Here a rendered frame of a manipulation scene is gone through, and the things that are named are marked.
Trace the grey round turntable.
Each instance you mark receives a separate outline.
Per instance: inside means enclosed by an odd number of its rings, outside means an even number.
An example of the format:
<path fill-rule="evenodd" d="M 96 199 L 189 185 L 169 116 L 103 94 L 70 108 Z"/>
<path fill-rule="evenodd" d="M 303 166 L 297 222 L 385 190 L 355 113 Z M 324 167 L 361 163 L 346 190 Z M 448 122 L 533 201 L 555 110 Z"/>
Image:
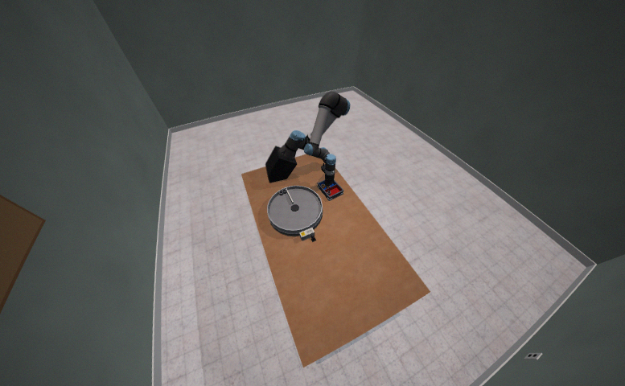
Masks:
<path fill-rule="evenodd" d="M 323 217 L 323 204 L 319 195 L 304 186 L 282 188 L 269 200 L 267 213 L 274 229 L 286 236 L 299 236 L 301 240 L 316 241 L 314 229 Z M 271 223 L 270 222 L 270 223 Z M 271 224 L 272 224 L 271 223 Z"/>

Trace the red and blue divided bin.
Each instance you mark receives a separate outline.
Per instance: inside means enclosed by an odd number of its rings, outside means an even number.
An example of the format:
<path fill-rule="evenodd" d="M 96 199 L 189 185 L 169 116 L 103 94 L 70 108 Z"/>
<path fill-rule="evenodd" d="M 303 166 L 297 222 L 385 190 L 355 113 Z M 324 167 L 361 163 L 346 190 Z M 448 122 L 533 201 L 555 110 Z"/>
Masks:
<path fill-rule="evenodd" d="M 321 186 L 322 186 L 322 184 L 324 184 L 324 181 L 325 180 L 317 183 L 318 184 L 317 187 L 327 197 L 327 199 L 329 201 L 333 200 L 334 198 L 336 198 L 336 197 L 338 197 L 340 195 L 343 195 L 344 189 L 336 181 L 334 181 L 334 183 L 331 184 L 329 188 L 324 188 L 323 189 Z M 327 191 L 330 191 L 331 194 L 328 195 Z"/>

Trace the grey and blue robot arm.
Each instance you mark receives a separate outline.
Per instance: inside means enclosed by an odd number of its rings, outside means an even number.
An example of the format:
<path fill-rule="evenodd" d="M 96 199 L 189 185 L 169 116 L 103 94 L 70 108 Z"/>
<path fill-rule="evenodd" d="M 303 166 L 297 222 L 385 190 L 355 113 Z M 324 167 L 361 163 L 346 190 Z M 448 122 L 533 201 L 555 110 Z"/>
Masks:
<path fill-rule="evenodd" d="M 319 111 L 313 131 L 305 135 L 301 131 L 294 130 L 278 153 L 284 159 L 293 161 L 297 150 L 301 149 L 304 150 L 305 154 L 321 158 L 326 164 L 326 170 L 333 171 L 335 169 L 336 157 L 330 154 L 324 147 L 322 149 L 319 148 L 319 144 L 323 133 L 327 131 L 336 118 L 346 115 L 349 109 L 350 102 L 346 98 L 340 96 L 337 92 L 326 93 L 319 102 Z"/>

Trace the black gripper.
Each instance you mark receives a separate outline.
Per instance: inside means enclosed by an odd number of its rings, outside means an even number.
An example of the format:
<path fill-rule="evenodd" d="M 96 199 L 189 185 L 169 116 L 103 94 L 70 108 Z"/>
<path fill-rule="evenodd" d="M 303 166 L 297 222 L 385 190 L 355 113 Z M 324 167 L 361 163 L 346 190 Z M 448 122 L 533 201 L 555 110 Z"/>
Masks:
<path fill-rule="evenodd" d="M 329 187 L 331 184 L 334 183 L 334 178 L 335 178 L 335 170 L 333 171 L 328 171 L 325 168 L 326 165 L 323 164 L 323 166 L 321 166 L 322 171 L 325 173 L 325 188 Z"/>

